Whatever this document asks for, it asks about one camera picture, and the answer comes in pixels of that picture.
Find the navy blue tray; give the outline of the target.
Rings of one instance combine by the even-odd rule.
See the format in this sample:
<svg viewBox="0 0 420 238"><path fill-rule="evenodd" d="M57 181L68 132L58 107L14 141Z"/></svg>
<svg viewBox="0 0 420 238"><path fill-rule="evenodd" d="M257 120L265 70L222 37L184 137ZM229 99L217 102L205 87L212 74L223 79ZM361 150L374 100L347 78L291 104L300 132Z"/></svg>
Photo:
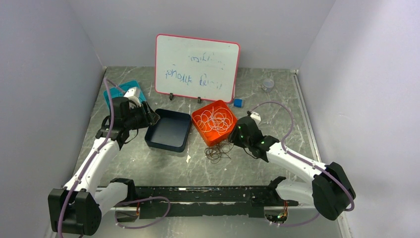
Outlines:
<svg viewBox="0 0 420 238"><path fill-rule="evenodd" d="M157 109L158 122L150 126L144 140L151 148L181 153L185 150L192 117L190 114Z"/></svg>

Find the orange plastic bin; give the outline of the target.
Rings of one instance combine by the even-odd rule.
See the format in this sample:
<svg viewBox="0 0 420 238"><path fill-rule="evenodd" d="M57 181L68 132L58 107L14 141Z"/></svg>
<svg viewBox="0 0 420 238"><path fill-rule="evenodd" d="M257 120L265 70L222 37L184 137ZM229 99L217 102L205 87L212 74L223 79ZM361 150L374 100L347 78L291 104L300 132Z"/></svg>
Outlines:
<svg viewBox="0 0 420 238"><path fill-rule="evenodd" d="M192 112L191 117L193 125L208 147L226 140L238 120L222 100Z"/></svg>

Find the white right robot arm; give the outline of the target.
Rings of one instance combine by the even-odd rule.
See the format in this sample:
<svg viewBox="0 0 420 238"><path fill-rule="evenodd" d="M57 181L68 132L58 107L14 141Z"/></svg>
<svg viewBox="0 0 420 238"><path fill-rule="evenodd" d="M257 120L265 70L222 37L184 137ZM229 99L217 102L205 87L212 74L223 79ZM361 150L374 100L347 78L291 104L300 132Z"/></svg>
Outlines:
<svg viewBox="0 0 420 238"><path fill-rule="evenodd" d="M314 206L332 221L344 211L354 209L356 193L338 163L325 164L291 150L277 138L263 135L250 116L236 122L229 142L249 151L252 157L279 165L302 179L298 182L281 177L273 182L273 188L267 192L272 205L280 205L284 200L297 201Z"/></svg>

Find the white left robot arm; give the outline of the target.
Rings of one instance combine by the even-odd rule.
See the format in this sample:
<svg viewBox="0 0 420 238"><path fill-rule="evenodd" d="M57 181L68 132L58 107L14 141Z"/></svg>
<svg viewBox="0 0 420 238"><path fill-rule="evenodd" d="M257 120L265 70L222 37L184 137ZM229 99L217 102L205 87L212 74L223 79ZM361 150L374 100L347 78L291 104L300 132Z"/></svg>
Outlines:
<svg viewBox="0 0 420 238"><path fill-rule="evenodd" d="M111 160L129 143L130 131L155 125L160 119L148 102L133 97L113 98L109 115L97 131L93 147L82 166L62 188L52 189L48 206L52 230L91 236L103 215L118 203L131 206L137 200L134 181L114 178L98 192L99 183Z"/></svg>

